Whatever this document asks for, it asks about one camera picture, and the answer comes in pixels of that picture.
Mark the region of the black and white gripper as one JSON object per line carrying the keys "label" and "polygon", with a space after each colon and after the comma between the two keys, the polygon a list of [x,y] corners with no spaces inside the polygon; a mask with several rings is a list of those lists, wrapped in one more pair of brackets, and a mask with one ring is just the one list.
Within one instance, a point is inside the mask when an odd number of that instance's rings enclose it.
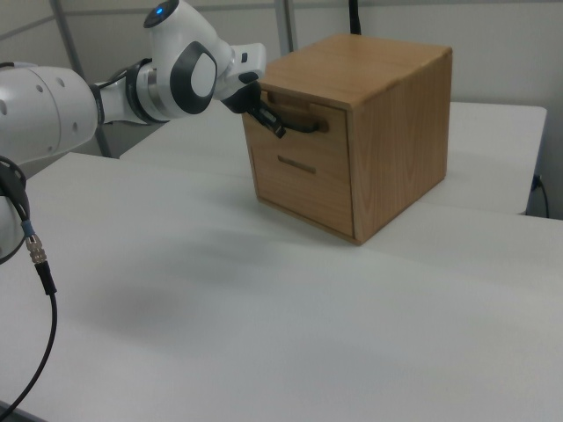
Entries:
{"label": "black and white gripper", "polygon": [[218,100],[231,112],[248,113],[278,139],[286,134],[282,118],[260,101],[259,80],[267,65],[267,50],[261,43],[232,46],[232,57],[218,78]]}

